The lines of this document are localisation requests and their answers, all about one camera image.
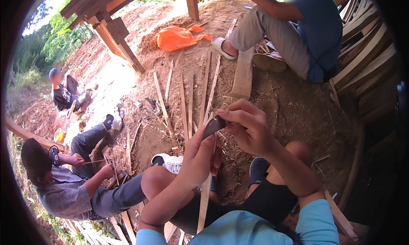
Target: gray pants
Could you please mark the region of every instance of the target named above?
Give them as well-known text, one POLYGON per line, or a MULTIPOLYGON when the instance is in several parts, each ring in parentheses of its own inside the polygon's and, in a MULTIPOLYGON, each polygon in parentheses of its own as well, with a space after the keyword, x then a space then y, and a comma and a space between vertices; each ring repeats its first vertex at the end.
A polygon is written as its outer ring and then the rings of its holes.
MULTIPOLYGON (((89 154, 96 144, 107 134, 103 124, 98 124, 92 129, 76 135, 71 142, 71 155, 78 153, 85 162, 90 162, 89 154)), ((78 176, 91 178, 94 176, 92 164, 85 164, 81 168, 72 168, 78 176)), ((143 172, 125 184, 112 190, 98 187, 91 198, 92 209, 101 217, 112 217, 143 201, 146 196, 142 192, 141 180, 143 172)))
POLYGON ((300 77, 307 79, 310 55, 303 38, 289 21, 279 21, 254 6, 229 36, 239 51, 246 51, 266 35, 284 61, 300 77))

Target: khaki pants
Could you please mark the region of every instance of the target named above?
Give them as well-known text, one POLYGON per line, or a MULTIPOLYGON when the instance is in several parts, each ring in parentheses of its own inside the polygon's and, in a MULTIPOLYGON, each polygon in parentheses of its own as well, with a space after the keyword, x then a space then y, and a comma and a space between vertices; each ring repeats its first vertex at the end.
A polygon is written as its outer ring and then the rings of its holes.
POLYGON ((246 51, 266 35, 284 61, 300 77, 307 79, 310 55, 303 38, 289 21, 279 21, 258 6, 245 15, 229 36, 232 46, 246 51))

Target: hand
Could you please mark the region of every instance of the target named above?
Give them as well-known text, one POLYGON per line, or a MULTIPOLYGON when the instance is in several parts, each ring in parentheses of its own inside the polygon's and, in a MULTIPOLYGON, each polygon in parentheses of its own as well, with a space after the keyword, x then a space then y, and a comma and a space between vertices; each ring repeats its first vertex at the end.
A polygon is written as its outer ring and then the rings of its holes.
POLYGON ((81 157, 81 155, 74 153, 71 156, 71 163, 70 165, 74 166, 75 168, 81 168, 82 166, 84 166, 84 159, 81 157))
POLYGON ((265 158, 278 143, 267 125, 266 114, 244 99, 229 105, 226 110, 218 109, 217 114, 233 122, 223 131, 232 134, 238 146, 249 154, 265 158))
POLYGON ((200 128, 187 142, 181 169, 177 175, 184 184, 190 186, 189 189, 202 184, 209 176, 209 172, 216 176, 219 171, 222 158, 220 139, 213 134, 202 141, 204 130, 204 127, 200 128))
POLYGON ((114 170, 112 169, 112 164, 105 165, 98 172, 100 172, 105 177, 105 179, 110 179, 112 176, 114 176, 114 170))

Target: white sandal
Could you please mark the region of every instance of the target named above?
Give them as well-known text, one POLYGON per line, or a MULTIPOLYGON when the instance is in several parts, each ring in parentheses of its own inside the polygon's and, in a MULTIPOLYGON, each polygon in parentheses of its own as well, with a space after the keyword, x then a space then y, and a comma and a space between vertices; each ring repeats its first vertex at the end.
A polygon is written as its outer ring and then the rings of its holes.
POLYGON ((225 40, 226 40, 225 38, 218 37, 218 38, 212 40, 212 45, 213 45, 213 47, 215 47, 215 48, 217 49, 218 52, 220 52, 220 53, 221 53, 225 58, 227 58, 228 60, 236 60, 236 59, 237 59, 237 56, 229 55, 229 54, 225 53, 225 52, 222 50, 222 43, 223 43, 225 40))

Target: black sock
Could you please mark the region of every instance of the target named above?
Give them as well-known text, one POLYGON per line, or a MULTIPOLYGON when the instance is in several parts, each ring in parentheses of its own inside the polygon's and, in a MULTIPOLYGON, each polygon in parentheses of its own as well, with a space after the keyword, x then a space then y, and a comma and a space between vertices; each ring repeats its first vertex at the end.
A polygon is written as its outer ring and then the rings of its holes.
POLYGON ((112 123, 113 123, 113 121, 114 121, 114 116, 112 116, 112 115, 107 115, 107 116, 106 116, 106 119, 104 120, 104 122, 103 122, 102 124, 105 126, 105 128, 106 128, 107 130, 110 130, 110 129, 112 128, 112 123))
POLYGON ((152 161, 152 166, 163 166, 163 164, 165 164, 165 161, 163 160, 162 156, 156 156, 155 158, 153 158, 152 161))

